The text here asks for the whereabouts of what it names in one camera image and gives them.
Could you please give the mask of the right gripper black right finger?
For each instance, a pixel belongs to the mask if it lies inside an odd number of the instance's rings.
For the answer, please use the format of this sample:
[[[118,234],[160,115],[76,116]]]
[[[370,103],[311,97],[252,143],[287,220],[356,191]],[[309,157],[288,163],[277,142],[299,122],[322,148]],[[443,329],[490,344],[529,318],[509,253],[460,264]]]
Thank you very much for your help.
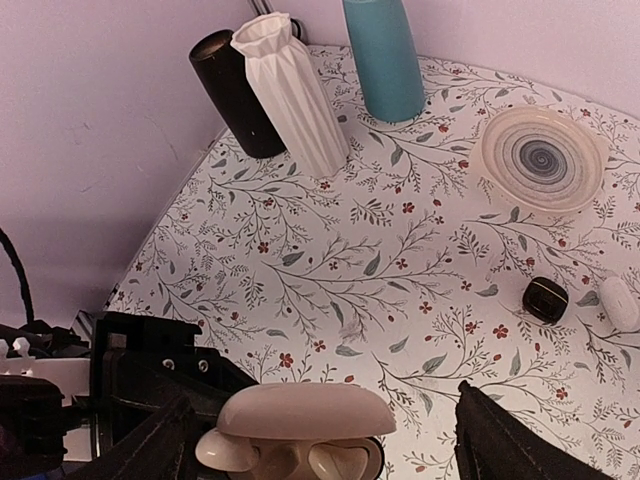
[[[603,472],[537,436],[480,389],[463,381],[454,448],[462,479],[606,479]]]

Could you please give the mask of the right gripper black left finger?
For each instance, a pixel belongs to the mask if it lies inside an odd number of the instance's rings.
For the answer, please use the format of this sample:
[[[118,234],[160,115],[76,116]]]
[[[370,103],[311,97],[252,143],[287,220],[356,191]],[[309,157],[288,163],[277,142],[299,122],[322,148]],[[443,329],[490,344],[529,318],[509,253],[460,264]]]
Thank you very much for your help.
[[[196,479],[196,412],[179,396],[97,459],[66,475],[77,480]]]

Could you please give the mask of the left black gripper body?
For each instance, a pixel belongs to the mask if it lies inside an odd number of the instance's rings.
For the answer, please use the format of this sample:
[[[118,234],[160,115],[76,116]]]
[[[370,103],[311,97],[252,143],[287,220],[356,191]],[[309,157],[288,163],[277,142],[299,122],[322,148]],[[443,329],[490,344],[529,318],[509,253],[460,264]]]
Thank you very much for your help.
[[[257,381],[217,349],[198,347],[202,328],[152,316],[104,312],[91,339],[91,433],[108,450],[177,397],[186,397],[196,425],[213,427],[224,404]]]

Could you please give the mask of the white earbuds charging case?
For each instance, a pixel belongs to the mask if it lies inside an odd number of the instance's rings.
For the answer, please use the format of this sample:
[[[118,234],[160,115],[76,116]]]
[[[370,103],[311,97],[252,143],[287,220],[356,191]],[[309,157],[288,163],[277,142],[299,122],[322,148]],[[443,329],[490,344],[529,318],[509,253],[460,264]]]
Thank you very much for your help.
[[[387,403],[339,383],[268,383],[234,394],[196,459],[229,479],[376,479],[379,437],[395,432]]]

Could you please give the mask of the black wireless earbud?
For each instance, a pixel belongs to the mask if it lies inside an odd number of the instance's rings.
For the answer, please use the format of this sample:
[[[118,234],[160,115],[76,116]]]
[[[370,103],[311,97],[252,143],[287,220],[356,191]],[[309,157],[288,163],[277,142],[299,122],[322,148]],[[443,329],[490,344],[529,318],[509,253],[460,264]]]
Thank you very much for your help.
[[[567,291],[545,277],[535,277],[522,296],[523,308],[547,325],[556,325],[564,316],[568,305]]]

